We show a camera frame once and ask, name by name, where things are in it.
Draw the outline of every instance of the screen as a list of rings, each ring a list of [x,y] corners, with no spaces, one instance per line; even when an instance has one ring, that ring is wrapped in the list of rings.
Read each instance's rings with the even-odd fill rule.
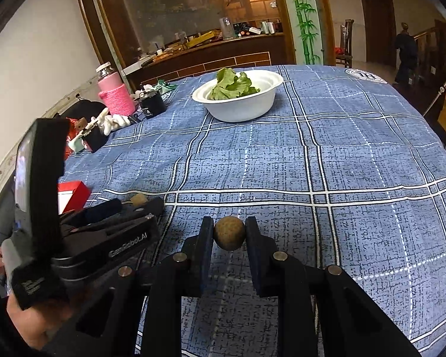
[[[29,132],[20,143],[15,168],[15,203],[23,212],[28,212],[29,173],[28,164],[32,148],[33,133]]]

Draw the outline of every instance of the bamboo painting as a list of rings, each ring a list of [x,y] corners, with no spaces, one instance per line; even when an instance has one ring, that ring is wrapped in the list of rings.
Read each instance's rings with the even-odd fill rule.
[[[317,13],[316,10],[310,5],[310,0],[294,0],[296,8],[296,15],[298,20],[298,27],[301,31],[302,47],[304,49],[304,56],[306,64],[316,64],[321,61],[321,58],[314,54],[314,39],[319,35],[317,27],[314,22],[309,18],[310,14]]]

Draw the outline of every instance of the brown ball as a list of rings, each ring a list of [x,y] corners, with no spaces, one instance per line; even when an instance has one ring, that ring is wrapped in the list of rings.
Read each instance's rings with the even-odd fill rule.
[[[245,238],[244,223],[235,216],[223,217],[215,224],[213,239],[218,247],[226,251],[240,248]]]
[[[134,206],[134,208],[138,208],[140,206],[143,206],[145,203],[147,203],[149,199],[146,195],[143,195],[142,193],[137,193],[136,195],[131,197],[131,203]]]

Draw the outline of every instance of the white bowl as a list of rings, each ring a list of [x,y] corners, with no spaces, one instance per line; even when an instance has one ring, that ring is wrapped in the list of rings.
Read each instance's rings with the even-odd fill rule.
[[[207,99],[208,95],[217,83],[213,79],[198,87],[191,97],[194,101],[203,103],[211,115],[223,122],[249,121],[266,114],[274,103],[276,87],[284,81],[282,76],[266,70],[244,72],[251,79],[252,86],[261,89],[260,92],[235,99],[210,100]]]

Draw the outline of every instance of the lettuce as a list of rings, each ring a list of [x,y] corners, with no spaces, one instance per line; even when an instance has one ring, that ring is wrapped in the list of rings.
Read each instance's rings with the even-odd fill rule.
[[[240,76],[237,76],[232,68],[222,68],[218,71],[216,81],[216,86],[208,97],[210,100],[235,99],[261,91],[259,88],[251,87],[251,79],[246,73],[241,72]]]

